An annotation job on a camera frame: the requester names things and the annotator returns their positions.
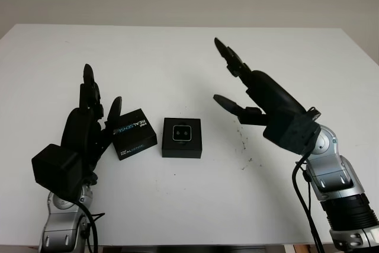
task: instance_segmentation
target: robotic arm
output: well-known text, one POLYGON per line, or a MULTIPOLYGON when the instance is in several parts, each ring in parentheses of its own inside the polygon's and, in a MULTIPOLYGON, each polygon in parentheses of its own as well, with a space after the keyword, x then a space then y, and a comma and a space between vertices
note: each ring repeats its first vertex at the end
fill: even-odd
POLYGON ((263 136, 281 148, 303 155, 295 167, 295 190, 306 211, 319 252, 324 252, 317 230, 296 184, 296 173, 306 162, 305 179, 312 184, 327 214, 335 247, 348 253, 379 252, 379 222, 350 162, 338 153, 338 140, 331 129, 315 122, 320 113, 306 111, 287 91, 261 71, 251 71, 239 56, 217 38, 217 49, 233 76, 247 86, 246 93, 260 108, 243 109, 233 101, 214 99, 241 124, 266 126, 263 136))
POLYGON ((97 230, 88 211, 92 203, 90 186, 97 183, 94 169, 112 141, 113 125, 121 113, 121 97, 113 101, 105 129, 101 130, 98 120, 104 111, 89 65, 84 67, 83 79, 79 108, 69 114, 60 146, 48 145, 32 159, 36 182, 50 190, 49 217, 39 252, 84 252, 92 228, 97 253, 97 230))

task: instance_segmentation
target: black cable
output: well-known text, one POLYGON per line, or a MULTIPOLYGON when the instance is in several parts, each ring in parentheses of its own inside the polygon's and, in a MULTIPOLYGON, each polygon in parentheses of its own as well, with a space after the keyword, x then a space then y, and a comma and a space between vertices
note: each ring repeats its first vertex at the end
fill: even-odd
POLYGON ((89 212, 89 210, 87 209, 85 205, 83 205, 82 203, 78 201, 76 201, 74 204, 77 205, 85 213, 85 215, 87 216, 87 219, 89 220, 89 224, 90 224, 90 227, 92 228, 92 233, 94 236, 94 252, 93 253, 98 253, 97 229, 96 229, 94 218, 92 217, 92 214, 89 212))
POLYGON ((308 182, 308 211, 310 214, 310 182, 308 182))
POLYGON ((296 176, 297 176, 298 170, 300 169, 301 165, 307 160, 307 158, 310 156, 310 154, 311 154, 310 152, 305 154, 300 159, 300 161, 298 163, 296 163, 294 171, 292 172, 292 184, 294 186, 297 197, 300 200, 300 203, 301 203, 304 211, 306 212, 308 222, 309 222, 309 226, 310 226, 310 230, 311 230, 311 233, 313 235, 313 239, 314 239, 314 243, 316 245, 317 251, 318 251, 318 253, 325 253, 324 247, 323 247, 321 240, 320 240, 319 233, 317 232, 317 229, 316 229, 316 225, 314 225, 314 221, 312 219, 310 211, 308 210, 307 204, 305 203, 303 197, 301 196, 301 193, 300 193, 300 190, 298 189, 297 181, 296 181, 296 176))
POLYGON ((94 222, 96 222, 96 220, 98 220, 100 217, 104 216, 105 213, 97 213, 97 214, 93 214, 92 216, 96 216, 96 218, 94 219, 94 222))
POLYGON ((91 249, 91 245, 89 244, 89 237, 86 240, 87 240, 87 247, 88 247, 89 253, 93 253, 91 249))
MULTIPOLYGON (((105 213, 96 213, 96 214, 92 214, 91 216, 92 217, 96 216, 96 218, 94 218, 94 222, 96 222, 96 220, 98 220, 100 217, 102 217, 104 215, 105 215, 105 213)), ((91 230, 91 224, 88 226, 87 230, 88 230, 88 232, 91 230)), ((86 241, 87 241, 87 247, 88 247, 89 253, 93 253, 92 249, 91 249, 91 244, 89 244, 89 234, 88 234, 86 241)))

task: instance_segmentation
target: white tabletop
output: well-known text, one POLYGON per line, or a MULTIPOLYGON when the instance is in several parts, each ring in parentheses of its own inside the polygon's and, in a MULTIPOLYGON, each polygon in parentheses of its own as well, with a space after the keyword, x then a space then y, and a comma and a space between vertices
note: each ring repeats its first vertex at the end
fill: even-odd
MULTIPOLYGON (((291 184, 299 156, 241 126, 212 99, 254 106, 214 47, 217 36, 280 83, 339 138, 379 213, 379 68, 342 31, 302 28, 167 28, 16 25, 0 40, 0 244, 37 245, 48 191, 31 159, 60 143, 91 64, 107 115, 142 108, 158 145, 119 161, 113 146, 95 172, 91 212, 101 245, 313 242, 291 184), (162 158, 164 117, 200 118, 201 159, 162 158)), ((306 195, 306 183, 299 175, 306 195)), ((312 214, 330 242, 326 215, 312 214)))

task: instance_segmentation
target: floor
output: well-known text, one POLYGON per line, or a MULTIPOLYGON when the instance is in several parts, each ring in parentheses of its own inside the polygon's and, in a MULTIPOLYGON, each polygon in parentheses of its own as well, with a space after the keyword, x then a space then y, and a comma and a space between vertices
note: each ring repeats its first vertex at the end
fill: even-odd
MULTIPOLYGON (((324 245, 326 253, 336 253, 332 244, 324 245)), ((26 246, 0 246, 0 253, 37 253, 37 247, 26 246)), ((99 253, 317 253, 311 246, 307 251, 294 248, 292 245, 271 246, 161 246, 161 247, 105 247, 99 253)))

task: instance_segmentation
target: camera box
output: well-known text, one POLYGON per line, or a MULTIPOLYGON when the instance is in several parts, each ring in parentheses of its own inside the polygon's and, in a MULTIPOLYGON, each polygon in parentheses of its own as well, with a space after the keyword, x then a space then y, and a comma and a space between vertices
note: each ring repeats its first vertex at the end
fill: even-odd
POLYGON ((200 119, 165 118, 163 157, 201 158, 202 151, 200 119))
POLYGON ((156 144, 156 133, 141 109, 120 116, 113 130, 113 145, 119 160, 156 144))

